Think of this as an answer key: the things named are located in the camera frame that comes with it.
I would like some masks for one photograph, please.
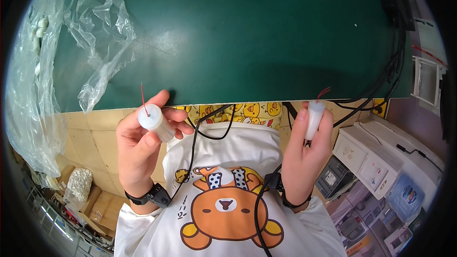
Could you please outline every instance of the black plastic crate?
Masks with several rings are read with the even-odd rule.
[[[335,156],[332,155],[329,162],[317,178],[316,187],[324,198],[331,198],[336,192],[354,179],[354,174]]]

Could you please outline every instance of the red wire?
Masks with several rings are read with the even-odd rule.
[[[143,100],[143,106],[144,106],[144,110],[146,112],[146,115],[149,117],[148,110],[146,109],[146,105],[144,104],[143,83],[141,83],[141,99]]]
[[[319,102],[319,98],[320,98],[323,94],[328,93],[330,90],[331,90],[330,87],[328,87],[328,88],[324,89],[323,91],[321,91],[321,92],[319,93],[319,95],[317,96],[316,102]]]
[[[424,49],[422,49],[422,48],[420,48],[420,47],[416,47],[416,46],[414,46],[414,45],[412,45],[411,47],[413,47],[413,48],[415,48],[415,49],[418,49],[418,50],[421,51],[421,52],[426,53],[427,55],[429,55],[430,57],[434,58],[435,60],[437,60],[438,62],[440,62],[442,65],[444,65],[445,67],[447,67],[447,65],[446,65],[442,60],[438,59],[438,57],[435,56],[434,54],[431,54],[431,53],[427,52],[426,50],[424,50]]]

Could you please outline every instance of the white t-shirt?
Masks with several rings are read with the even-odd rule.
[[[200,131],[220,137],[228,124],[202,124]],[[189,168],[192,140],[186,135],[167,145],[163,167],[170,196]],[[123,205],[114,256],[265,256],[254,226],[254,203],[263,177],[282,159],[279,132],[270,127],[234,122],[223,140],[198,135],[191,174],[168,208],[140,215]],[[294,213],[270,189],[258,214],[273,256],[346,256],[317,197]]]

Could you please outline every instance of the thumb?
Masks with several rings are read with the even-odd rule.
[[[152,132],[148,132],[141,137],[138,144],[132,149],[133,161],[145,162],[160,147],[162,141]]]
[[[298,111],[295,122],[293,123],[292,132],[290,133],[288,148],[302,150],[306,130],[308,129],[308,118],[307,109],[302,108]]]

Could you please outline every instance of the tiled floor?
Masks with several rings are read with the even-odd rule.
[[[348,106],[356,107],[363,100],[357,101]],[[334,120],[337,121],[346,116],[351,111],[342,109],[334,103],[324,101],[327,108],[333,112]],[[302,102],[294,101],[292,105],[295,109],[300,109]],[[65,145],[65,155],[59,155],[56,159],[60,169],[66,165],[72,164],[76,167],[90,169],[94,175],[94,183],[100,186],[102,190],[108,191],[120,196],[124,195],[124,190],[118,179],[117,170],[117,142],[116,126],[117,123],[127,116],[134,109],[115,109],[92,111],[88,115],[83,112],[64,113],[68,123],[68,135]],[[284,152],[290,137],[290,128],[287,119],[287,110],[284,107],[284,115],[279,128],[281,138],[280,148]],[[361,113],[361,119],[368,117],[368,112]],[[346,122],[333,129],[332,144],[335,143],[338,136],[338,129],[352,125],[359,118],[359,114],[352,116]],[[166,145],[163,144],[160,149],[157,167],[152,174],[155,182],[165,182],[162,159],[165,156]],[[313,193],[319,197],[322,195],[314,188]]]

